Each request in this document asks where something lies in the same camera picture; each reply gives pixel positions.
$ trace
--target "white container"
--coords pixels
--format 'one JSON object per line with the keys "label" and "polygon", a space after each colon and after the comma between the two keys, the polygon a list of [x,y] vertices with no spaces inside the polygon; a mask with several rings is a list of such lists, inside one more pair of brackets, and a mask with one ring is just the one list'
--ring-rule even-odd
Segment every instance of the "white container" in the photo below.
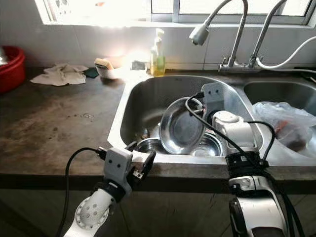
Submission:
{"label": "white container", "polygon": [[104,79],[121,79],[124,78],[126,74],[126,69],[124,67],[107,69],[104,66],[95,65],[99,75]]}

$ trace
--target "wire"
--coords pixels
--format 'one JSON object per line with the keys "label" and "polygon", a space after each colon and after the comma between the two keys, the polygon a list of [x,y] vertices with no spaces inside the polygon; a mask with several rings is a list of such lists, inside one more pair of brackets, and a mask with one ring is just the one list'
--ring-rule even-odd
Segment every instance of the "wire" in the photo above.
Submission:
{"label": "wire", "polygon": [[262,160],[266,160],[267,159],[267,156],[268,156],[268,153],[273,145],[273,142],[275,141],[277,135],[276,135],[276,132],[275,132],[275,129],[271,126],[271,124],[267,123],[267,122],[263,122],[263,121],[246,121],[247,123],[260,123],[260,124],[263,124],[265,126],[267,126],[271,132],[271,140],[270,140],[270,143],[262,157]]}
{"label": "wire", "polygon": [[[297,227],[297,231],[300,235],[300,237],[305,237],[305,234],[304,234],[304,230],[303,230],[303,226],[301,224],[301,221],[296,213],[296,210],[291,202],[291,200],[288,198],[287,194],[285,193],[285,191],[283,189],[280,188],[280,186],[277,184],[277,181],[275,180],[275,178],[268,172],[266,171],[263,171],[263,176],[266,177],[268,180],[270,180],[273,184],[273,186],[275,187],[275,189],[281,194],[282,196],[282,199],[283,199],[283,202],[285,204],[285,208],[286,208],[286,212],[290,213],[293,218],[294,218],[294,221],[295,221],[295,225]],[[290,223],[292,223],[293,225],[293,222],[292,222],[292,217],[287,214],[287,221],[288,221],[288,224],[289,224],[289,229],[290,229],[290,234],[291,234],[291,225]]]}
{"label": "wire", "polygon": [[229,137],[225,136],[223,133],[221,133],[220,131],[218,131],[215,127],[213,127],[212,125],[210,125],[208,122],[206,122],[204,119],[200,118],[193,110],[191,110],[191,108],[189,107],[189,101],[192,100],[193,98],[195,98],[198,95],[195,94],[193,96],[191,96],[189,99],[186,100],[185,106],[186,109],[189,111],[190,114],[192,114],[195,118],[197,118],[201,123],[203,123],[205,126],[207,126],[209,129],[213,130],[216,134],[218,134],[219,136],[221,136],[222,138],[224,138],[228,143],[230,143],[233,147],[235,147],[240,153],[242,153],[243,156],[245,156],[247,158],[247,160],[249,161],[249,163],[251,163],[254,167],[258,167],[258,165],[256,165],[253,160],[251,158],[249,158],[249,156],[247,155],[247,153],[240,148],[240,146],[238,146],[234,141],[232,141]]}
{"label": "wire", "polygon": [[[293,53],[292,55],[286,59],[283,63],[280,63],[278,65],[275,66],[266,66],[263,63],[261,63],[259,57],[256,58],[256,61],[258,63],[258,65],[263,68],[263,69],[267,69],[267,70],[272,70],[274,71],[274,69],[280,68],[282,66],[284,66],[285,64],[287,64],[306,44],[308,44],[309,42],[316,40],[316,36],[309,38],[308,40],[304,41]],[[306,70],[306,69],[281,69],[278,71],[284,71],[284,72],[308,72],[308,73],[316,73],[316,71],[313,70]]]}
{"label": "wire", "polygon": [[66,169],[65,169],[66,193],[65,193],[64,210],[63,210],[63,216],[61,218],[61,221],[60,221],[57,233],[56,233],[56,237],[60,237],[60,234],[62,232],[63,226],[65,224],[67,211],[68,211],[68,204],[69,204],[69,168],[70,168],[70,164],[73,161],[73,159],[75,158],[75,156],[78,155],[80,152],[83,152],[83,151],[94,151],[94,152],[97,152],[96,149],[93,149],[93,148],[90,148],[90,147],[84,147],[84,148],[81,148],[81,149],[77,150],[75,153],[73,153],[72,156],[69,158],[69,160],[67,162]]}

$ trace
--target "dish towel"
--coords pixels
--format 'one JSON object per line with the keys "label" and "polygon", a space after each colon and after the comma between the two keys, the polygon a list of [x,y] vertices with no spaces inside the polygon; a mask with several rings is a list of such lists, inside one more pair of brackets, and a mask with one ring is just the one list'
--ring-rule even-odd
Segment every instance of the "dish towel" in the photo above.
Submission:
{"label": "dish towel", "polygon": [[83,84],[85,83],[83,71],[87,69],[87,67],[79,65],[56,64],[52,68],[44,69],[44,74],[33,78],[31,82],[56,86]]}

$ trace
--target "green sponge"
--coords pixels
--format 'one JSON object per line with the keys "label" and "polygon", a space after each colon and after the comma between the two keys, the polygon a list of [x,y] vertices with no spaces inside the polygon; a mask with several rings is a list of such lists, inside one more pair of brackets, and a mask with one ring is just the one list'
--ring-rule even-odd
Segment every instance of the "green sponge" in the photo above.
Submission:
{"label": "green sponge", "polygon": [[99,75],[95,68],[88,68],[87,70],[83,71],[83,74],[85,74],[88,78],[96,78]]}

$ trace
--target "sponge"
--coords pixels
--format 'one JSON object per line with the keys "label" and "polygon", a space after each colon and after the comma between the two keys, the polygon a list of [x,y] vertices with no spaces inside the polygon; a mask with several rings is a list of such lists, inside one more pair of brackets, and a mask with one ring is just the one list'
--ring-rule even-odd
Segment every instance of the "sponge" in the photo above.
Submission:
{"label": "sponge", "polygon": [[94,64],[98,65],[98,66],[106,67],[106,69],[108,69],[108,70],[114,69],[112,64],[110,63],[110,61],[107,60],[106,58],[104,58],[104,59],[97,58],[94,60]]}
{"label": "sponge", "polygon": [[88,78],[96,78],[99,74],[95,68],[88,68],[83,72]]}

